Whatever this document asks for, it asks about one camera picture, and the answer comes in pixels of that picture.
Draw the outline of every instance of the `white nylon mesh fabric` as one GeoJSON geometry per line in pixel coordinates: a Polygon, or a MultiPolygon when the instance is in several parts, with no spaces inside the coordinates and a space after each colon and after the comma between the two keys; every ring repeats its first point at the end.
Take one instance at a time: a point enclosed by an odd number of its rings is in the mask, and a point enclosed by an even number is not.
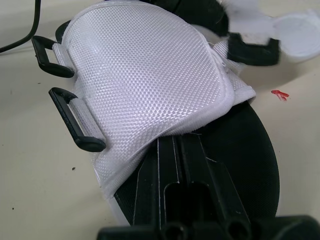
{"type": "Polygon", "coordinates": [[[92,160],[106,198],[154,139],[200,128],[234,103],[221,59],[203,35],[160,7],[98,3],[71,21],[62,45],[77,71],[75,94],[109,146],[92,160]]]}

